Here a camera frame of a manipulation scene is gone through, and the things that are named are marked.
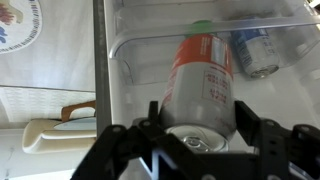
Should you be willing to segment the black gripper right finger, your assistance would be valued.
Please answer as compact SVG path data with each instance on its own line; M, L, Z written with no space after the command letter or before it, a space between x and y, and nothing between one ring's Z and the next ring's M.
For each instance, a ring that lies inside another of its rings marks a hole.
M247 104L235 102L237 130L248 146L258 149L260 180L298 180L320 177L320 130L296 124L291 130L272 119L260 118Z

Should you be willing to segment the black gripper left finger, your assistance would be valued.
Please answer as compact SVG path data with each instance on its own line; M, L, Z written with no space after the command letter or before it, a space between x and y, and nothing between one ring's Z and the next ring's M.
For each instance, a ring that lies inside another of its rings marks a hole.
M107 126L78 165L70 180L119 180L131 160L139 159L147 173L153 171L151 130L142 124L158 121L158 102L149 103L148 116L132 122L130 128Z

